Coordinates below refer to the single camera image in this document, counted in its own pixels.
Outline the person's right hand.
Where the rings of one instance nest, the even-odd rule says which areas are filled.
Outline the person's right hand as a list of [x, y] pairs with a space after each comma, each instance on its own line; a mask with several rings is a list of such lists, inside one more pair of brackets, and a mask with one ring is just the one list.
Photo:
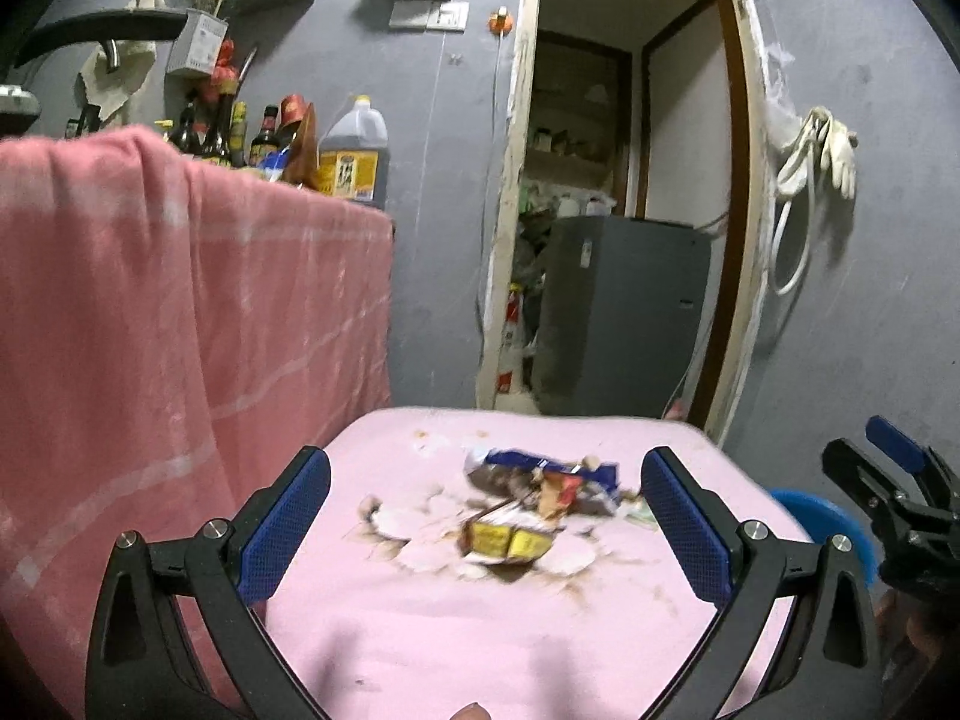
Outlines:
[[888, 589], [875, 606], [882, 695], [889, 707], [900, 707], [919, 688], [942, 644], [926, 626], [926, 605], [900, 590]]

